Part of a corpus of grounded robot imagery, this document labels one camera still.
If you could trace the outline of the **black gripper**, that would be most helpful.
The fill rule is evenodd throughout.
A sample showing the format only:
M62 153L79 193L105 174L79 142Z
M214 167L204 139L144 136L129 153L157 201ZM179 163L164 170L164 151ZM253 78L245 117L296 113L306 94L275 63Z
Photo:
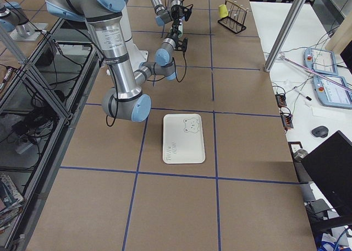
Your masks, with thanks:
M184 16L183 6L181 5L172 6L170 13L173 21L181 21L182 17Z
M178 46L179 39L181 37L182 37L182 32L181 31L173 31L173 30L171 30L168 33L168 38L170 38L175 43L175 46Z

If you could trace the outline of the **second grey robot base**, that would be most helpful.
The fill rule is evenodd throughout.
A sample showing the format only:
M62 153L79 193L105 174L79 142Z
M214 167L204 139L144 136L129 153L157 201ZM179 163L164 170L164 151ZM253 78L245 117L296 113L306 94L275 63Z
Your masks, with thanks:
M30 23L29 18L17 2L1 3L1 27L15 41L35 41L45 30L47 23Z

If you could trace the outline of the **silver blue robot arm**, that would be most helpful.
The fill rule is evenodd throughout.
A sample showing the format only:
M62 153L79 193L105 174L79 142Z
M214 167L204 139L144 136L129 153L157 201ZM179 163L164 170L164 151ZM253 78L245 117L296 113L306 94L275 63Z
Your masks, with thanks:
M156 23L158 26L164 26L171 21L182 18L179 16L179 9L182 4L182 0L170 0L170 8L167 9L161 0L150 0L155 14Z
M181 0L172 2L168 10L161 0L151 0L157 24L172 22L172 31L157 50L154 62L140 63L138 69L133 69L132 50L124 36L130 31L125 0L46 0L49 13L66 20L85 22L93 43L105 59L114 83L102 101L107 116L144 121L150 113L151 98L142 92L142 84L152 75L176 79L172 54L177 49L182 16L173 13L180 8Z

